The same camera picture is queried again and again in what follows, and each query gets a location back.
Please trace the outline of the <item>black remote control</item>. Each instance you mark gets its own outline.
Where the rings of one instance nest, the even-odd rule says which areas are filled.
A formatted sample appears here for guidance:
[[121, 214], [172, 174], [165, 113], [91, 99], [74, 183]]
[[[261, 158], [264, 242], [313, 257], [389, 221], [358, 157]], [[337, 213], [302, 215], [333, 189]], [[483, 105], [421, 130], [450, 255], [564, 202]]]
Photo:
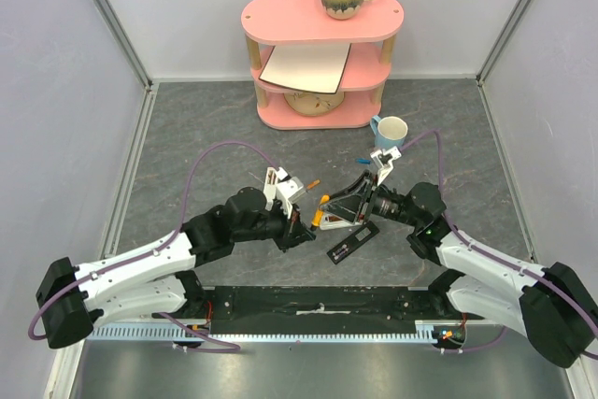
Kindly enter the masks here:
[[328, 250], [326, 255], [333, 264], [340, 264], [357, 249], [372, 240], [378, 233], [379, 228], [372, 221], [367, 222], [332, 249]]

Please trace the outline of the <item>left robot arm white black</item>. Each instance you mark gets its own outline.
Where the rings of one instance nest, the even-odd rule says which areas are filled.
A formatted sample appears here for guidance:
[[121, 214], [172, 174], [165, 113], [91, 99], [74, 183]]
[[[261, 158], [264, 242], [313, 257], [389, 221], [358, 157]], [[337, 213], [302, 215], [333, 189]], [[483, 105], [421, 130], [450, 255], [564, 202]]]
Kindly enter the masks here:
[[42, 339], [61, 349], [112, 321], [144, 314], [194, 318], [205, 294], [194, 270], [230, 255], [238, 242], [272, 240], [282, 251], [314, 239], [300, 218], [288, 182], [259, 190], [245, 187], [222, 204], [143, 247], [111, 259], [73, 265], [52, 262], [36, 292], [34, 322]]

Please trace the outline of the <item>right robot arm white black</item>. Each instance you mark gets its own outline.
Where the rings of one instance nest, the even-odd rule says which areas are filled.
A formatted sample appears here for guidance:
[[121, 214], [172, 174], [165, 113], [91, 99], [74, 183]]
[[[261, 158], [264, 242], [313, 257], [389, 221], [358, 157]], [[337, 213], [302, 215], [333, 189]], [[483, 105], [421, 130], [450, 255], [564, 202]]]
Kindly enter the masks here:
[[438, 186], [417, 183], [400, 194], [364, 171], [346, 189], [321, 198], [313, 227], [362, 225], [376, 216], [411, 227], [410, 248], [447, 272], [428, 294], [438, 318], [455, 312], [483, 317], [525, 336], [549, 362], [570, 367], [590, 357], [597, 304], [569, 266], [529, 263], [486, 246], [449, 220]]

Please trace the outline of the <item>light blue mug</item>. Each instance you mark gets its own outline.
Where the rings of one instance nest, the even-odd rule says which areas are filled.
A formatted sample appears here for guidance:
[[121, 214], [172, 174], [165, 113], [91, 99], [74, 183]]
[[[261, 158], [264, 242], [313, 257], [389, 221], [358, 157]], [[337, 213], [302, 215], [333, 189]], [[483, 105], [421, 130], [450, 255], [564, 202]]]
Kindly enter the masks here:
[[407, 123], [396, 116], [380, 118], [374, 116], [370, 119], [370, 127], [374, 133], [374, 148], [387, 150], [392, 147], [400, 148], [408, 133]]

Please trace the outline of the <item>beige floral bowl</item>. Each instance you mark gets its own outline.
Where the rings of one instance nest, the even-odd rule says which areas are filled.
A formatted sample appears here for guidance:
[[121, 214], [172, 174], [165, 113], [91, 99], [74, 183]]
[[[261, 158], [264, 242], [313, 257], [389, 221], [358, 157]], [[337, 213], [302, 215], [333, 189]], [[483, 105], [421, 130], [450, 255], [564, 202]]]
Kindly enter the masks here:
[[308, 117], [317, 117], [325, 115], [339, 107], [345, 99], [345, 94], [342, 92], [292, 92], [284, 93], [283, 97], [288, 106], [298, 114]]

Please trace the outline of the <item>white board black edge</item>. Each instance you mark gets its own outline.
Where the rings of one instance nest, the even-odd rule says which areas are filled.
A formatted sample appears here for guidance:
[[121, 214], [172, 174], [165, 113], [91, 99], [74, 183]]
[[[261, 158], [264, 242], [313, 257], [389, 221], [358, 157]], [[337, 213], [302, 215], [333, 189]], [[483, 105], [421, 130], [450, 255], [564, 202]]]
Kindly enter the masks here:
[[309, 93], [336, 93], [349, 58], [348, 43], [275, 46], [259, 80]]

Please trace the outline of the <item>pink three tier shelf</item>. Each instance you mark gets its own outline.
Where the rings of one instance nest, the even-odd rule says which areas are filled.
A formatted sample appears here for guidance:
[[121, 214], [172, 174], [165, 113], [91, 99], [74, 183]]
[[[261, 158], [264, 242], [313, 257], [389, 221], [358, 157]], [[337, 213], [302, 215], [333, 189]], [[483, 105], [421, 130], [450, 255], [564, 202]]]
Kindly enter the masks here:
[[329, 17], [320, 0], [252, 0], [241, 15], [262, 122], [278, 130], [360, 128], [381, 109], [397, 0], [365, 2]]

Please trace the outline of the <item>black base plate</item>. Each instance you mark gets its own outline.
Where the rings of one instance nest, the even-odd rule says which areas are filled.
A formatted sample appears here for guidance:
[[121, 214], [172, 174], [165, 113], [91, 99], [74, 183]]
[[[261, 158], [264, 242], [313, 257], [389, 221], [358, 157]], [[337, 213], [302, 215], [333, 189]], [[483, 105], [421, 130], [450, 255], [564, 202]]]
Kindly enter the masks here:
[[438, 292], [347, 286], [217, 286], [171, 316], [209, 318], [214, 334], [406, 333], [415, 330], [416, 321], [462, 320]]

